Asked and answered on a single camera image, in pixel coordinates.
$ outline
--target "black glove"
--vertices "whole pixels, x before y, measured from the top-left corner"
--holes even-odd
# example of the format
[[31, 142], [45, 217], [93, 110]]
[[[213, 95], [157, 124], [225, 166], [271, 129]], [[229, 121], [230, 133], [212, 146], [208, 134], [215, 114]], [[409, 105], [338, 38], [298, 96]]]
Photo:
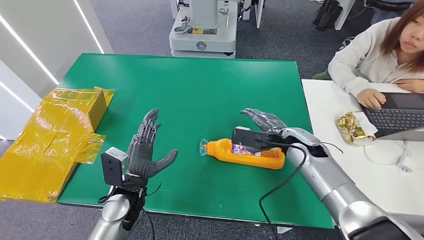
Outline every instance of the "black glove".
[[129, 173], [149, 179], [171, 165], [178, 155], [178, 150], [171, 150], [165, 157], [153, 161], [153, 143], [160, 123], [154, 125], [158, 118], [158, 109], [150, 110], [132, 137], [128, 147]]
[[246, 114], [264, 132], [280, 134], [283, 129], [287, 128], [287, 125], [272, 113], [252, 108], [245, 108], [240, 113]]

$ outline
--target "white wall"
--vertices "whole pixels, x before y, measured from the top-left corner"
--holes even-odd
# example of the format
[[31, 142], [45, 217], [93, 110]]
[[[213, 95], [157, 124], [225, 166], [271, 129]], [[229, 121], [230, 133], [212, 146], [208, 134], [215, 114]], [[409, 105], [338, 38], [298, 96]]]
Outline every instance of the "white wall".
[[[0, 0], [0, 16], [60, 82], [81, 53], [113, 53], [89, 0]], [[35, 109], [57, 85], [0, 23], [0, 83]], [[32, 112], [0, 86], [0, 135], [15, 139]]]
[[[90, 5], [77, 0], [105, 53], [111, 45]], [[0, 15], [60, 82], [81, 53], [100, 53], [74, 0], [0, 0]], [[0, 60], [40, 97], [56, 85], [0, 24]]]
[[[25, 106], [4, 87], [19, 96]], [[31, 90], [4, 62], [0, 60], [0, 135], [14, 140], [40, 103], [41, 98]]]

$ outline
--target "white cable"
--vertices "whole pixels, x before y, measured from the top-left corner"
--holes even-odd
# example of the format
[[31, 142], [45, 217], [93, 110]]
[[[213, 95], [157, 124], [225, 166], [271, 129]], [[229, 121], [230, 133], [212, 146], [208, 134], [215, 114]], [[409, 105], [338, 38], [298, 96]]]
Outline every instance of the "white cable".
[[353, 19], [353, 18], [356, 18], [356, 17], [358, 17], [359, 15], [361, 15], [366, 9], [371, 9], [372, 8], [372, 6], [367, 6], [367, 7], [364, 7], [363, 9], [362, 9], [362, 11], [360, 11], [360, 13], [358, 13], [358, 14], [356, 14], [355, 16], [349, 16], [349, 17], [346, 17], [346, 19]]
[[371, 163], [375, 164], [375, 165], [382, 165], [382, 166], [389, 166], [389, 165], [393, 165], [396, 164], [397, 162], [399, 162], [399, 160], [404, 156], [405, 153], [407, 153], [408, 157], [411, 156], [410, 151], [406, 148], [407, 142], [403, 141], [403, 146], [397, 144], [394, 141], [389, 141], [390, 143], [396, 144], [397, 146], [401, 147], [403, 149], [402, 154], [400, 155], [400, 157], [398, 159], [396, 159], [394, 162], [392, 163], [377, 163], [374, 162], [373, 160], [371, 160], [371, 158], [368, 156], [367, 151], [366, 151], [366, 147], [367, 146], [363, 146], [363, 154], [365, 155], [366, 159], [368, 159], [368, 161], [370, 161]]

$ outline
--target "woman's hand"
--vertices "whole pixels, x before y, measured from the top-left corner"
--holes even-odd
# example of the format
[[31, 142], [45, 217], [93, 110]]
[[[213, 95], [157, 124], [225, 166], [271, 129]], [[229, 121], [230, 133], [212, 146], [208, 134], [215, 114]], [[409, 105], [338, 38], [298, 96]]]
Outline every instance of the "woman's hand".
[[382, 105], [386, 102], [386, 96], [373, 88], [362, 90], [356, 99], [360, 104], [366, 108], [381, 109]]
[[424, 79], [401, 79], [394, 83], [397, 84], [399, 88], [411, 93], [424, 92]]

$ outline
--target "robotic arm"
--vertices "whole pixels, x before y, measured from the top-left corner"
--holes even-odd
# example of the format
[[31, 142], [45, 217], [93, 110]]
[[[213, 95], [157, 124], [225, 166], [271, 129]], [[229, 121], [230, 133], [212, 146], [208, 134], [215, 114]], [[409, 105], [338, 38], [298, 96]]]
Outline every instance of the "robotic arm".
[[280, 147], [293, 166], [302, 163], [304, 152], [280, 144], [303, 149], [306, 157], [300, 173], [327, 207], [345, 239], [424, 239], [411, 226], [395, 219], [367, 198], [314, 135], [301, 128], [286, 127], [275, 115], [257, 109], [246, 108], [241, 113], [249, 116], [264, 132], [236, 128], [232, 142], [250, 147], [253, 152]]
[[[99, 199], [105, 203], [101, 217], [94, 227], [90, 240], [126, 240], [137, 224], [147, 196], [149, 178], [168, 167], [177, 158], [171, 150], [166, 157], [152, 161], [153, 143], [160, 123], [155, 124], [158, 109], [150, 110], [132, 137], [127, 155], [116, 152], [101, 154], [104, 181], [113, 186], [108, 196]], [[124, 160], [129, 159], [128, 170], [123, 174]]]
[[[249, 147], [250, 152], [279, 147], [293, 166], [302, 164], [300, 173], [327, 207], [346, 240], [424, 239], [408, 224], [390, 216], [368, 199], [314, 135], [301, 128], [287, 127], [275, 115], [257, 109], [246, 108], [241, 113], [249, 116], [263, 132], [236, 128], [232, 142]], [[152, 161], [153, 143], [160, 126], [159, 123], [154, 125], [157, 117], [156, 108], [145, 115], [131, 140], [127, 156], [101, 154], [104, 180], [113, 188], [108, 196], [99, 199], [99, 203], [105, 202], [105, 205], [90, 240], [128, 239], [143, 211], [149, 178], [177, 157], [178, 151], [174, 149], [166, 157]], [[129, 159], [129, 168], [123, 174], [125, 157]]]

